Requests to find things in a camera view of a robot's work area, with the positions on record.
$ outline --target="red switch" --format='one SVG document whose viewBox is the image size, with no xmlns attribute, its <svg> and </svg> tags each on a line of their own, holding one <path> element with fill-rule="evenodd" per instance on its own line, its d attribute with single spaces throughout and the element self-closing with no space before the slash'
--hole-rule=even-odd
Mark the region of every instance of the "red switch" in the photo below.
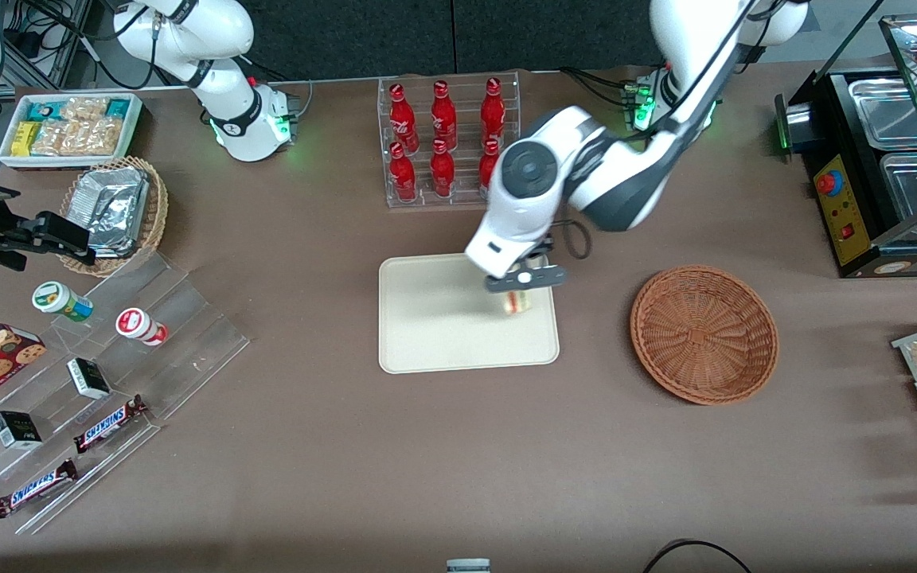
<svg viewBox="0 0 917 573">
<path fill-rule="evenodd" d="M 833 178 L 833 175 L 829 173 L 816 179 L 816 191 L 823 193 L 823 195 L 833 193 L 834 186 L 837 186 L 837 179 Z"/>
</svg>

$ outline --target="snickers bar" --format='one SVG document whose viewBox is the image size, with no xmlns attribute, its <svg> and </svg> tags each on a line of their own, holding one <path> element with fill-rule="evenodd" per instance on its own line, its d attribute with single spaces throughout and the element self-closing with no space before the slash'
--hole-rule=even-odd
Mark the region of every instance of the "snickers bar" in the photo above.
<svg viewBox="0 0 917 573">
<path fill-rule="evenodd" d="M 77 435 L 73 439 L 73 442 L 76 443 L 76 452 L 82 454 L 90 450 L 98 442 L 102 442 L 105 438 L 108 438 L 109 435 L 113 435 L 120 427 L 123 427 L 125 423 L 134 419 L 137 414 L 146 410 L 146 405 L 143 403 L 143 400 L 139 398 L 139 394 L 134 396 L 134 399 L 130 402 L 123 404 L 115 412 L 112 412 L 105 418 L 105 420 L 99 421 L 91 429 L 84 432 L 82 435 Z"/>
<path fill-rule="evenodd" d="M 21 505 L 28 503 L 33 498 L 43 496 L 52 487 L 67 481 L 76 481 L 76 479 L 76 465 L 73 465 L 73 460 L 62 462 L 62 465 L 54 471 L 50 471 L 16 490 L 12 496 L 0 497 L 0 519 L 8 517 L 12 512 L 18 510 Z"/>
</svg>

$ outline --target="red bottle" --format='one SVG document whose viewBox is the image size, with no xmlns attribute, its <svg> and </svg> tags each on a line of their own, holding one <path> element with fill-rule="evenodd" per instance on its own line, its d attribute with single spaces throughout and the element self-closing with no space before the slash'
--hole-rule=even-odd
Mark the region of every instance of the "red bottle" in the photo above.
<svg viewBox="0 0 917 573">
<path fill-rule="evenodd" d="M 398 201 L 412 203 L 416 200 L 416 170 L 412 168 L 412 161 L 405 157 L 405 149 L 400 142 L 392 142 L 388 149 L 392 152 L 388 171 L 392 173 L 392 185 L 396 188 Z"/>
<path fill-rule="evenodd" d="M 480 126 L 484 149 L 490 140 L 505 145 L 505 101 L 501 98 L 501 80 L 496 77 L 487 80 L 487 97 L 480 106 Z"/>
<path fill-rule="evenodd" d="M 444 140 L 448 151 L 459 146 L 458 119 L 455 104 L 448 97 L 447 81 L 434 81 L 434 105 L 430 106 L 430 116 L 434 119 L 434 137 Z"/>
<path fill-rule="evenodd" d="M 434 193 L 438 197 L 451 197 L 455 187 L 455 160 L 448 153 L 448 144 L 442 138 L 434 140 L 434 156 L 430 158 L 430 173 L 434 177 Z"/>
<path fill-rule="evenodd" d="M 392 84 L 388 93 L 392 94 L 392 130 L 404 146 L 405 155 L 412 155 L 419 149 L 416 114 L 412 113 L 412 106 L 405 101 L 405 90 L 401 84 Z"/>
<path fill-rule="evenodd" d="M 487 199 L 487 190 L 490 189 L 490 175 L 494 173 L 494 166 L 498 163 L 500 145 L 497 140 L 487 140 L 484 146 L 484 155 L 480 158 L 480 197 Z"/>
</svg>

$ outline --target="brown table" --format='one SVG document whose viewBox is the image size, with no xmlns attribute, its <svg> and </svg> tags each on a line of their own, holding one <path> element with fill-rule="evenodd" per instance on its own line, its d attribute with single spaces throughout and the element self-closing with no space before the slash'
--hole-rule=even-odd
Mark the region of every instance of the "brown table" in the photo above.
<svg viewBox="0 0 917 573">
<path fill-rule="evenodd" d="M 800 162 L 775 156 L 772 97 L 810 64 L 754 65 L 640 228 L 596 235 L 554 290 L 549 366 L 392 376 L 377 363 L 377 269 L 461 251 L 480 211 L 389 211 L 376 81 L 318 84 L 295 148 L 232 160 L 187 91 L 145 92 L 132 153 L 171 193 L 162 250 L 254 340 L 37 536 L 0 527 L 0 571 L 639 571 L 666 541 L 724 544 L 757 571 L 917 570 L 917 395 L 888 342 L 917 330 L 917 279 L 840 280 Z M 523 75 L 523 120 L 579 104 Z M 14 210 L 55 208 L 73 173 L 16 173 Z M 771 383 L 698 407 L 626 342 L 655 272 L 705 263 L 764 298 Z M 0 271 L 0 320 L 44 329 L 54 257 Z M 734 571 L 708 550 L 660 570 Z M 700 569 L 706 563 L 709 569 Z"/>
</svg>

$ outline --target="round wicker basket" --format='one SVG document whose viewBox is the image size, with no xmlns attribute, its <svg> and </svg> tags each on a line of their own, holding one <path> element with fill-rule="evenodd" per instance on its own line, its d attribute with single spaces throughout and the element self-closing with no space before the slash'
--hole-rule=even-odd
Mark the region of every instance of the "round wicker basket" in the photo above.
<svg viewBox="0 0 917 573">
<path fill-rule="evenodd" d="M 759 296 L 708 266 L 654 276 L 639 291 L 629 334 L 663 388 L 694 403 L 741 402 L 763 388 L 778 363 L 778 331 Z"/>
<path fill-rule="evenodd" d="M 165 182 L 161 181 L 158 171 L 150 166 L 150 163 L 137 157 L 113 159 L 99 166 L 91 167 L 91 170 L 119 170 L 121 167 L 137 167 L 138 170 L 145 171 L 150 177 L 150 188 L 148 189 L 148 197 L 146 197 L 146 205 L 143 207 L 143 219 L 137 239 L 138 247 L 137 251 L 134 251 L 132 255 L 148 250 L 153 251 L 161 243 L 161 236 L 165 231 L 165 217 L 168 215 L 168 191 L 165 189 Z M 69 202 L 73 199 L 73 190 L 75 188 L 76 181 L 69 186 L 69 192 L 66 193 L 65 199 L 62 200 L 62 208 L 59 213 L 63 216 L 69 210 Z M 131 257 L 125 259 L 98 259 L 92 266 L 81 264 L 69 257 L 59 258 L 61 258 L 62 264 L 70 271 L 79 272 L 81 275 L 104 277 L 112 275 L 116 269 L 124 265 Z"/>
</svg>

